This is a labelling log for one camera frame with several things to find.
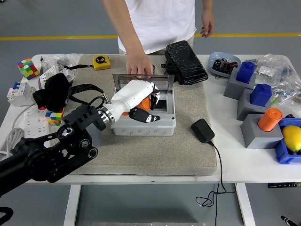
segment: tape measure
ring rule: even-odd
[[[97,71],[111,68],[109,58],[106,55],[95,56],[93,58],[93,67]]]

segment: yellow floor line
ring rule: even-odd
[[[212,34],[216,38],[243,38],[243,37],[301,37],[301,33],[250,33],[250,34]],[[20,40],[67,40],[67,39],[116,39],[117,35],[79,35],[79,36],[31,36],[31,37],[0,37],[0,41]]]

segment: blue bowl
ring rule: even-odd
[[[226,77],[226,78],[229,78],[230,77],[230,74],[226,74],[226,73],[222,73],[222,72],[219,72],[219,71],[216,71],[212,68],[214,62],[216,59],[227,59],[227,60],[230,60],[232,62],[237,62],[238,64],[238,69],[240,68],[241,66],[241,61],[238,57],[234,56],[234,55],[231,55],[229,53],[223,53],[223,52],[214,52],[210,55],[209,57],[209,61],[208,61],[208,67],[209,67],[209,70],[214,73],[214,74],[217,74],[217,75],[220,75],[222,77]]]

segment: black case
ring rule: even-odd
[[[208,74],[187,41],[166,46],[165,71],[173,74],[180,85],[191,85],[208,79]]]

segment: white cable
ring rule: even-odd
[[[12,130],[6,137],[6,141],[3,142],[0,148],[0,161],[4,160],[10,156],[12,156],[12,153],[10,153],[10,150],[15,147],[15,145],[21,140],[22,137],[24,137],[24,130],[22,128],[15,128],[16,121],[18,118],[29,108],[36,105],[36,103],[33,103],[32,105],[25,108],[23,111],[21,111],[18,116],[15,118],[12,126]]]

